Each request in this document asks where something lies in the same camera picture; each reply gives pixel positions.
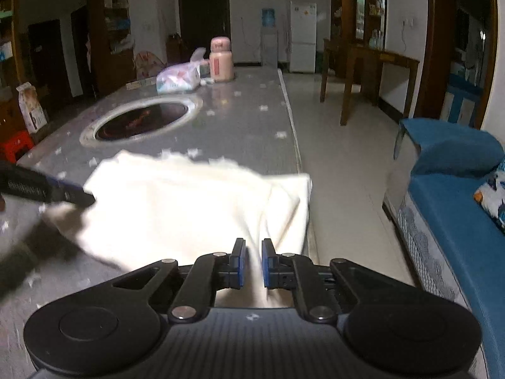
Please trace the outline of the cream white garment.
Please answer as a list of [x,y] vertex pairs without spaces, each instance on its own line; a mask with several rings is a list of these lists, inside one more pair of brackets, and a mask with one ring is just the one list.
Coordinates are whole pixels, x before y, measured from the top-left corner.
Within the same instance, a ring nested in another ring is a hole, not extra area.
[[43,218],[87,255],[132,271],[166,258],[189,265],[243,239],[245,285],[220,291],[217,304],[292,304],[288,292],[264,285],[261,245],[268,239],[279,253],[302,252],[309,175],[260,175],[226,158],[195,162],[179,153],[123,151],[103,160],[84,189],[96,199],[91,207],[51,205]]

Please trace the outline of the red plastic stool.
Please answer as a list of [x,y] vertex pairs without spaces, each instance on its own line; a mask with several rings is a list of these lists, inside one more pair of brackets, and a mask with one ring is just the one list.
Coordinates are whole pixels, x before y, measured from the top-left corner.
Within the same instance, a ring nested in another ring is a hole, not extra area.
[[16,163],[33,147],[34,143],[28,131],[18,131],[4,142],[1,142],[0,158],[3,161]]

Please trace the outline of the white paper bag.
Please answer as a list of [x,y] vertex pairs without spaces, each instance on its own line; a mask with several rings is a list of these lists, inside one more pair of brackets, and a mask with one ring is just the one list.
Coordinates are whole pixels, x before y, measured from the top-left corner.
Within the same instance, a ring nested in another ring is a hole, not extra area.
[[18,102],[29,134],[36,134],[48,122],[45,112],[39,102],[36,88],[26,82],[16,88],[18,92]]

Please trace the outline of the round black induction cooktop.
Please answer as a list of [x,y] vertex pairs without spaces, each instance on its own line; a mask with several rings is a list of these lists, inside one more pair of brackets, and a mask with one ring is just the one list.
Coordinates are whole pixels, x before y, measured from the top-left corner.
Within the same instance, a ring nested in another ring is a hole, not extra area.
[[84,147],[141,142],[168,134],[197,117],[204,105],[198,95],[158,95],[127,102],[91,122],[81,133]]

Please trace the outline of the dark wooden shelf cabinet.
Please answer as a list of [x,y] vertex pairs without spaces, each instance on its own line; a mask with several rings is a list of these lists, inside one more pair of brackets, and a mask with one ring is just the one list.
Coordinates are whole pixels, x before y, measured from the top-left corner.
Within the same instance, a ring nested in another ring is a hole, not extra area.
[[36,88],[49,123],[135,77],[130,0],[1,0],[1,23],[3,78],[26,130],[23,83]]

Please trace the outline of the blue sofa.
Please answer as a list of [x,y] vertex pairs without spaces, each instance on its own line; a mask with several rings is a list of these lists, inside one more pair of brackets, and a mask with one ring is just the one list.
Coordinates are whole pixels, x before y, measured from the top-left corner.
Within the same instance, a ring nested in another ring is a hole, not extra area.
[[482,329],[476,378],[504,376],[504,231],[473,199],[501,161],[486,131],[425,118],[399,123],[383,208],[424,290],[470,310]]

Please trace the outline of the pink floral chair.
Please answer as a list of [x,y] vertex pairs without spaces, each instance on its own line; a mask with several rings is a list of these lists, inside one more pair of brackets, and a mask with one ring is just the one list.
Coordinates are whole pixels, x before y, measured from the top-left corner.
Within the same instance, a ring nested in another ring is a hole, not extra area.
[[134,59],[138,80],[156,77],[166,65],[152,52],[140,51]]

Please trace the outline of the pink thermos bottle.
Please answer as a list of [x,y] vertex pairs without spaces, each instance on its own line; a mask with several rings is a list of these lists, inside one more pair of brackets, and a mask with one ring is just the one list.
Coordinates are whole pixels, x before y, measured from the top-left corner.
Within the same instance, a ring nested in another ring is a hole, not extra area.
[[234,78],[234,62],[231,42],[228,37],[215,37],[211,40],[209,56],[211,78],[215,82],[228,82]]

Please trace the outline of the patterned blue cushion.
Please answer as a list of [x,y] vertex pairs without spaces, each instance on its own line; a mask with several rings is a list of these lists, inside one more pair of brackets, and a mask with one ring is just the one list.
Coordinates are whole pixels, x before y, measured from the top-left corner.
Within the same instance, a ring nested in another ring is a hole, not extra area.
[[501,231],[505,229],[505,168],[501,161],[485,182],[475,191],[473,199],[489,215]]

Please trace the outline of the dark wooden side table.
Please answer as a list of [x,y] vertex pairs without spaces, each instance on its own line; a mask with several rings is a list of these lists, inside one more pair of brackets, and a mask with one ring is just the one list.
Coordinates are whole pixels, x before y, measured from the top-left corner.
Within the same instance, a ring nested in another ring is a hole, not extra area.
[[354,84],[355,69],[358,63],[362,64],[360,92],[374,105],[378,105],[381,101],[379,92],[384,64],[408,70],[407,93],[401,117],[409,117],[419,70],[419,60],[392,51],[373,49],[365,45],[343,43],[337,39],[324,40],[322,81],[319,94],[319,101],[321,103],[325,101],[326,97],[330,57],[340,54],[347,55],[345,87],[340,117],[341,126],[346,126],[351,116],[351,93]]

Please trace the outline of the water dispenser blue bottle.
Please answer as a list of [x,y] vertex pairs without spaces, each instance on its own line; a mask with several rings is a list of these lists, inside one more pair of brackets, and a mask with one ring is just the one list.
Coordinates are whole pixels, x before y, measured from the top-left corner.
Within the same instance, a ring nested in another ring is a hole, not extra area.
[[278,62],[278,35],[275,10],[262,9],[261,62],[264,67],[276,69]]

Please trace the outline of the white refrigerator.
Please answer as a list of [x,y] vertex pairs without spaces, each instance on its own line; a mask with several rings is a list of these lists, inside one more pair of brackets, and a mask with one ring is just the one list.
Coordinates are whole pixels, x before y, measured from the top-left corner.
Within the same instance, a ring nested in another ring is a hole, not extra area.
[[317,52],[317,5],[290,2],[289,71],[313,74]]

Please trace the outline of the wooden display cabinet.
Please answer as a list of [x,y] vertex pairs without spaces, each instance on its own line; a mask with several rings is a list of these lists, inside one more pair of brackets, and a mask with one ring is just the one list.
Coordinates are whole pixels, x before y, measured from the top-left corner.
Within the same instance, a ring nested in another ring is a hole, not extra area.
[[386,0],[331,0],[330,38],[383,49]]

